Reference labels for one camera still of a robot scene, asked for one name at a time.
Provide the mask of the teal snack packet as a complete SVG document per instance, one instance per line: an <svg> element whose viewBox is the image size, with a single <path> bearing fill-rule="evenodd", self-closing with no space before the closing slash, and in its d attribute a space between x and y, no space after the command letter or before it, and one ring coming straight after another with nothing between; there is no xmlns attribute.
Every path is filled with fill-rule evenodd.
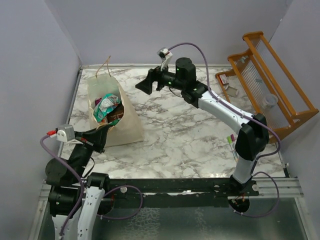
<svg viewBox="0 0 320 240"><path fill-rule="evenodd" d="M107 93L94 108L93 116L96 121L102 122L107 114L111 113L120 103L121 99L118 96Z"/></svg>

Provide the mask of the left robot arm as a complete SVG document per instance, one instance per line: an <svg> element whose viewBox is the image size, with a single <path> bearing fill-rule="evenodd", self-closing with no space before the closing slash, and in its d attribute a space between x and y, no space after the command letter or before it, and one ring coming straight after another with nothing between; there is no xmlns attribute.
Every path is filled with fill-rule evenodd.
<svg viewBox="0 0 320 240"><path fill-rule="evenodd" d="M93 152L103 153L109 125L91 130L75 131L64 124L46 133L40 140L42 148L52 156L45 167L49 213L54 225L56 240L90 240L103 197L111 190L110 178L106 173L93 172L83 179L85 168ZM56 138L74 148L68 159L54 154L44 143Z"/></svg>

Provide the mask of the dark brown chocolate packet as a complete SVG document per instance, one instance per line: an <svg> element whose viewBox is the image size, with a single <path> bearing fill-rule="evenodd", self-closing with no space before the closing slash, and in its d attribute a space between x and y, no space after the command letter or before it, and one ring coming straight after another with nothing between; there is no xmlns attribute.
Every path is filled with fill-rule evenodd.
<svg viewBox="0 0 320 240"><path fill-rule="evenodd" d="M120 103L113 111L106 115L107 123L109 125L116 125L124 115L124 106Z"/></svg>

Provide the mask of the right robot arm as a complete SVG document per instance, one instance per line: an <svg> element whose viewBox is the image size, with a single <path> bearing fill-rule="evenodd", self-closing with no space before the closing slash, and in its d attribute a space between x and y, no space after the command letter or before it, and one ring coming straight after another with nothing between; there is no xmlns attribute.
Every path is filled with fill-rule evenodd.
<svg viewBox="0 0 320 240"><path fill-rule="evenodd" d="M150 95L153 83L157 83L157 91L164 87L179 90L185 102L217 117L237 134L235 151L238 162L231 175L229 189L236 196L246 192L257 156L269 143L265 116L261 113L252 115L242 111L213 94L207 85L197 80L196 67L187 57L176 60L175 72L169 72L167 68L161 70L159 66L150 69L146 78L135 87Z"/></svg>

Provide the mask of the beige paper bag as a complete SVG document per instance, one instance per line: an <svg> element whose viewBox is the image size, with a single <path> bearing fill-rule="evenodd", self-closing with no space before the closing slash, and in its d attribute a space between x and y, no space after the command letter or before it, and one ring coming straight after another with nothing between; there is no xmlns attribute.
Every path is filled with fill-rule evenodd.
<svg viewBox="0 0 320 240"><path fill-rule="evenodd" d="M87 103L91 129L109 127L106 147L142 142L144 130L133 104L118 80L107 73L100 73L87 79Z"/></svg>

